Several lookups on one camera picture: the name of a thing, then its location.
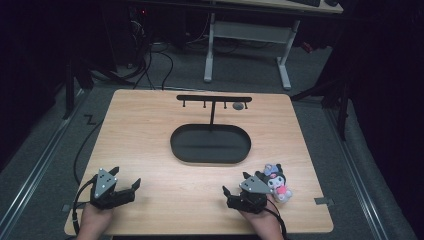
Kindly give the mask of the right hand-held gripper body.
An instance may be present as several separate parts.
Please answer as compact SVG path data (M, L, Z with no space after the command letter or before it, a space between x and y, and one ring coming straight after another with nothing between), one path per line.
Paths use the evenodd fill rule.
M267 195L272 190L256 175L252 175L249 180L243 180L239 187L241 192L238 195L232 195L226 200L228 208L258 214L262 212L267 205Z

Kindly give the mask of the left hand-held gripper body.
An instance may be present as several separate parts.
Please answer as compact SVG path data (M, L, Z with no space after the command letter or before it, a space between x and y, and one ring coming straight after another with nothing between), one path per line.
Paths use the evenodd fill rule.
M103 168L100 168L95 177L90 192L90 204L98 209L113 209L135 200L135 192L130 189L116 191L118 179Z

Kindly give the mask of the black and pink plush toy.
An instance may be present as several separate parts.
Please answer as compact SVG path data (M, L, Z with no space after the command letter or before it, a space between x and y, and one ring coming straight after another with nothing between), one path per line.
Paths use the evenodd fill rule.
M272 190L273 197L277 202L286 203L292 197L280 164L266 164L263 171L256 171L255 175Z

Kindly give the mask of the person's right hand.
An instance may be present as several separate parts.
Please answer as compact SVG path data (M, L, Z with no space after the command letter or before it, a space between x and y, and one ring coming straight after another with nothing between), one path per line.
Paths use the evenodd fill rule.
M249 222L261 240L285 240L281 224L277 219L277 208L271 195L267 196L264 211L258 214L240 211L240 214Z

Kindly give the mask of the person's left hand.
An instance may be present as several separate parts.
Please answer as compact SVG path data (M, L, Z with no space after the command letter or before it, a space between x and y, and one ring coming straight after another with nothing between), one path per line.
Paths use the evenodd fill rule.
M82 213L80 231L76 240L99 240L113 219L113 209L101 210L87 204Z

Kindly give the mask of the black hook stand with tray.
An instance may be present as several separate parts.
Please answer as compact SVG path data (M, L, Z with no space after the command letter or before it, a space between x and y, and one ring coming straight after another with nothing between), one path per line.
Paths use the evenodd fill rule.
M247 109L251 97L177 95L176 99L186 106L187 101L211 103L210 121L207 124L183 124L170 137L172 153L176 158L191 164L238 164L251 150L249 134L236 125L216 124L216 104L240 104Z

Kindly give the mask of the black metal stand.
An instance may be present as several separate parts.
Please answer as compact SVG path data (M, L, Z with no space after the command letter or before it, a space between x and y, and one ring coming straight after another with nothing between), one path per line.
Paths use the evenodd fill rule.
M85 59L71 58L66 65L64 119L68 119L75 108L75 83L78 83L83 90L91 90L94 87L89 65Z
M291 96L292 101L299 101L308 96L322 96L321 106L323 108L337 108L338 115L336 129L339 137L345 141L345 125L348 117L348 99L350 90L350 80L334 80L318 84L301 93Z

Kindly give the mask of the white-legged desk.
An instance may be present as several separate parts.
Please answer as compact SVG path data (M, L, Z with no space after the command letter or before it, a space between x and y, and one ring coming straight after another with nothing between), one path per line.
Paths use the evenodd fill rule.
M294 14L342 14L344 9L338 0L320 0L320 7L311 7L287 0L211 0L213 7L223 4L253 7L258 10L264 7L269 10L284 10ZM214 63L214 40L216 38L255 41L263 43L283 44L282 55L276 58L282 87L291 89L290 79L287 73L286 61L298 32L300 18L296 17L293 24L287 27L264 25L259 23L241 23L230 20L216 20L215 14L209 15L208 52L206 55L204 81L210 83L213 79Z

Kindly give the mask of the black keyboard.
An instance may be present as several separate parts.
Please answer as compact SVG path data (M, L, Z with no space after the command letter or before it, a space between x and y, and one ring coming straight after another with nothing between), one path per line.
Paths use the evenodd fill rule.
M320 0L287 0L287 1L303 4L303 5L311 6L311 7L320 7L320 3L321 3Z

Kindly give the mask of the metal floor rail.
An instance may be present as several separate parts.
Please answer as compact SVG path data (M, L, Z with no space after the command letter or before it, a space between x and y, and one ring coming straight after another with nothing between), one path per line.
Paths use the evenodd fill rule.
M338 133L336 114L332 110L324 110L324 115L326 116L331 131L342 151L343 163L345 165L347 175L349 176L351 185L355 191L356 197L367 220L374 240L389 240L386 229L381 221L374 201L372 200L354 162L353 155L350 152L347 143L340 137L340 134Z
M66 93L58 95L57 104L31 129L11 162L0 174L0 239L13 231L27 204L31 201L70 124L89 96L90 90L79 89L76 104L70 112L66 107Z

